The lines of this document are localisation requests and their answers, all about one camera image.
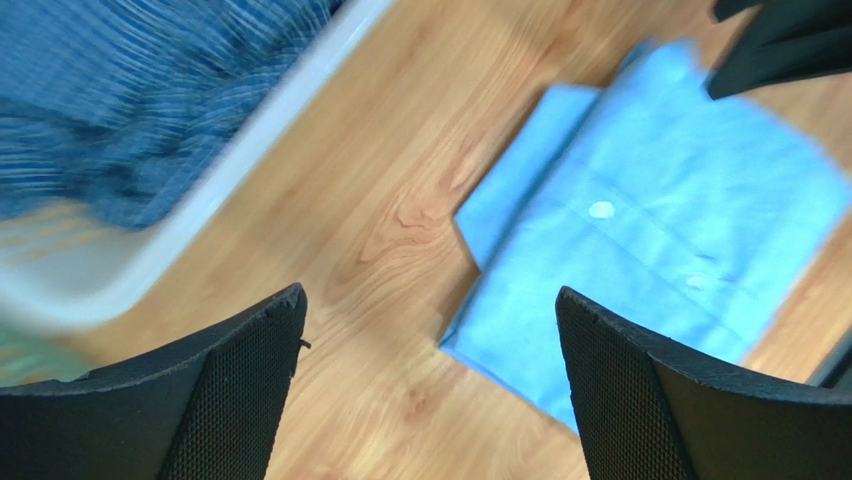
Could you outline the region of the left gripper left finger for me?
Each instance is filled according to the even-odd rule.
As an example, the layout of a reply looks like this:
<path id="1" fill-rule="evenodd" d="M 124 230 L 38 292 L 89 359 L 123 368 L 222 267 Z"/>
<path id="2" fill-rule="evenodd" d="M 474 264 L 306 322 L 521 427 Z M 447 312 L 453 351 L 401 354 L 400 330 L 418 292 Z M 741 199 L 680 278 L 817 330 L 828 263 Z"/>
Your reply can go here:
<path id="1" fill-rule="evenodd" d="M 5 479 L 261 479 L 300 351 L 293 284 L 235 316 L 67 382 L 1 391 Z"/>

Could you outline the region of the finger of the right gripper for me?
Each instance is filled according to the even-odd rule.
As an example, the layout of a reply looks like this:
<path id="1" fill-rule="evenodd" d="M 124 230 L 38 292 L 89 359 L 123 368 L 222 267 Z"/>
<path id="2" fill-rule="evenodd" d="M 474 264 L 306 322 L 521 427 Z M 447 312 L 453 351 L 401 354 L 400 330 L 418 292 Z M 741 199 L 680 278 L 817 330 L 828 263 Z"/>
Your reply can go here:
<path id="1" fill-rule="evenodd" d="M 714 66 L 712 99 L 851 71 L 849 1 L 717 1 L 713 15 L 724 22 L 753 7 L 757 13 Z"/>

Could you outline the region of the light blue long sleeve shirt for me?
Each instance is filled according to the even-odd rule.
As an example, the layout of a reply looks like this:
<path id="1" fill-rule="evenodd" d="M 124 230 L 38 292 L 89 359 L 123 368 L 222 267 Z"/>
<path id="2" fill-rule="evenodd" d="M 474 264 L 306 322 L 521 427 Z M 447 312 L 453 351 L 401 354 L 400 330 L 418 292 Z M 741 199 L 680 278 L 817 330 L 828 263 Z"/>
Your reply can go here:
<path id="1" fill-rule="evenodd" d="M 570 287 L 730 363 L 762 338 L 851 206 L 813 140 L 718 101 L 685 40 L 605 88 L 548 88 L 455 216 L 480 276 L 441 349 L 569 427 L 555 316 Z"/>

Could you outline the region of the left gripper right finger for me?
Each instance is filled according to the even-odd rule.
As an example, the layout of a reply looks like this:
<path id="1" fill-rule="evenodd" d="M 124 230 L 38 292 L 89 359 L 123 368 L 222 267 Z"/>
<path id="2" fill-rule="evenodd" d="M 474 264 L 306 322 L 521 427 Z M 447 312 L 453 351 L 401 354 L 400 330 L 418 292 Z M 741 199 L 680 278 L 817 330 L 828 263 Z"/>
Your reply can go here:
<path id="1" fill-rule="evenodd" d="M 752 371 L 563 288 L 571 401 L 594 479 L 847 479 L 851 396 Z"/>

